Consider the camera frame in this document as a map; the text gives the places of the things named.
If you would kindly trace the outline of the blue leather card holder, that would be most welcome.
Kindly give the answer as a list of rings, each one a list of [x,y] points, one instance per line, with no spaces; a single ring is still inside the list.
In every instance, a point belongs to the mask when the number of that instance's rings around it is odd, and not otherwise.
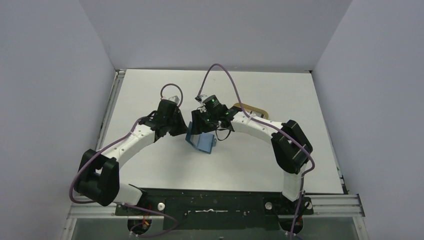
[[[190,121],[188,125],[188,132],[185,136],[185,141],[191,145],[194,149],[199,152],[211,154],[213,147],[217,144],[217,138],[212,133],[201,133],[201,134],[192,134],[193,123]]]

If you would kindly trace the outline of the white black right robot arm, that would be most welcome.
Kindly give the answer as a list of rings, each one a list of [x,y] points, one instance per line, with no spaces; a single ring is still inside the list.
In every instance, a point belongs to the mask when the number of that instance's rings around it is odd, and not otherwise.
[[[192,135],[222,129],[248,134],[270,144],[277,165],[284,171],[282,195],[291,202],[300,197],[304,165],[313,147],[296,121],[277,122],[246,115],[241,107],[228,108],[221,104],[215,95],[200,95],[195,99],[201,106],[191,112]]]

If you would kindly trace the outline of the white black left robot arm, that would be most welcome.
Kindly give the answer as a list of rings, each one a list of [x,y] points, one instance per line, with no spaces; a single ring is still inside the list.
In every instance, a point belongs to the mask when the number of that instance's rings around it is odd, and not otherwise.
[[[108,206],[111,203],[137,205],[143,191],[131,184],[122,183],[120,169],[143,148],[157,142],[166,134],[184,135],[188,127],[178,104],[162,99],[157,110],[140,117],[126,135],[100,150],[88,149],[82,156],[78,172],[72,180],[69,198],[81,204],[73,196],[77,192],[89,199],[89,203]]]

